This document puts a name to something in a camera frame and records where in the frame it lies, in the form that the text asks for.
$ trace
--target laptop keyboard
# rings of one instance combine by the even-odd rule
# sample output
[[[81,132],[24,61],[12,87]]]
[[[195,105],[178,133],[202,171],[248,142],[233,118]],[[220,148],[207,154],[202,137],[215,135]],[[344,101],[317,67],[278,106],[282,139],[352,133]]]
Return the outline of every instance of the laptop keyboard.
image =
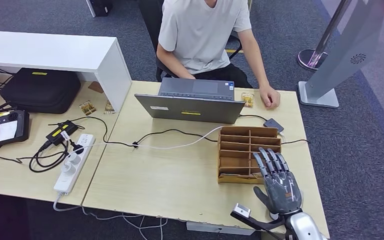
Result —
[[[194,99],[232,100],[232,97],[231,97],[231,96],[214,96],[214,95],[189,94],[189,93],[174,93],[174,92],[161,92],[160,96],[165,96],[165,97],[194,98]]]

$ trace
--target laptop lid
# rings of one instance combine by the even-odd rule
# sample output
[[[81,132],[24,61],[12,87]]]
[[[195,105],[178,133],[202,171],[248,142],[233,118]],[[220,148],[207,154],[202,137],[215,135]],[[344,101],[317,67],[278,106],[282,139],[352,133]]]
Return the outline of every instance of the laptop lid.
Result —
[[[187,97],[135,94],[136,99],[153,118],[234,124],[243,101],[197,99]]]

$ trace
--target office chair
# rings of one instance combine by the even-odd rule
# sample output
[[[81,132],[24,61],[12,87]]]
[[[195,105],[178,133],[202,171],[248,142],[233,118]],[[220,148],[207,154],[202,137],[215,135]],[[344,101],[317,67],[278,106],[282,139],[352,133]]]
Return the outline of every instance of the office chair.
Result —
[[[149,36],[152,41],[153,48],[155,53],[157,53],[158,46],[158,37],[160,35],[161,22],[163,20],[163,3],[164,0],[139,0],[139,10],[142,14],[143,20],[145,22],[146,28],[148,29]],[[238,34],[233,32],[232,36],[239,41]],[[242,50],[242,44],[239,45],[239,48],[229,56],[229,59],[232,59],[239,51]],[[167,73],[168,76],[177,78],[177,76],[169,70],[157,57],[155,54],[155,63],[156,63],[156,73],[155,77],[158,82],[162,82],[161,74],[163,71]]]

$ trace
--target gray robotic hand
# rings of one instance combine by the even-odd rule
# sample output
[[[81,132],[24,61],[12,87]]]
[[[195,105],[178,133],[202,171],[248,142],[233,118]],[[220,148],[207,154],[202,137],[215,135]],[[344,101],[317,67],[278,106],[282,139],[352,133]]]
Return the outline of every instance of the gray robotic hand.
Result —
[[[272,214],[289,214],[299,211],[303,201],[301,192],[283,156],[271,149],[267,149],[268,153],[262,147],[258,150],[267,165],[266,167],[263,164],[258,153],[253,153],[264,178],[267,195],[257,186],[254,187],[255,195]]]

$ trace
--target person's arm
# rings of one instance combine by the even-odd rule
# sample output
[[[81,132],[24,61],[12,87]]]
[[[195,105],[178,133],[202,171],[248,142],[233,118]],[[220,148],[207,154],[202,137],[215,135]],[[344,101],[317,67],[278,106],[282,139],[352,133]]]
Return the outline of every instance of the person's arm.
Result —
[[[185,66],[183,66],[175,57],[173,52],[165,50],[159,43],[156,48],[156,57],[179,78],[195,79],[195,77],[190,74]]]
[[[270,86],[269,81],[267,80],[260,47],[254,37],[253,31],[251,29],[247,29],[240,31],[237,34],[239,36],[240,43],[242,44],[246,61],[248,61],[248,64],[258,81],[261,99],[267,108],[277,108],[281,101],[281,95]]]

